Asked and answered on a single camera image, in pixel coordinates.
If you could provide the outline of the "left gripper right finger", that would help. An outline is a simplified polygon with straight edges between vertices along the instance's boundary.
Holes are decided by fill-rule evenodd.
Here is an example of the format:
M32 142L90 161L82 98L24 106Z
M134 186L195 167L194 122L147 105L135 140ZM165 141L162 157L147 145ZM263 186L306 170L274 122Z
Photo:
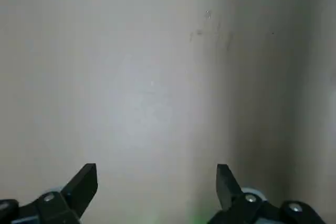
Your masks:
M241 188L229 166L218 164L216 193L221 205L210 224L295 223L323 224L325 221L308 204L286 200L280 207L271 204L260 191Z

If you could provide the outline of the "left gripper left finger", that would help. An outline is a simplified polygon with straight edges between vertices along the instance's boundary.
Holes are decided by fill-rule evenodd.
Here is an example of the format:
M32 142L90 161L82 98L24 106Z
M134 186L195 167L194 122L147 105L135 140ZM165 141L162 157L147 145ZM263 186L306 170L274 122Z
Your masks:
M97 166L85 164L60 191L42 194L24 206L2 199L1 223L81 223L97 189Z

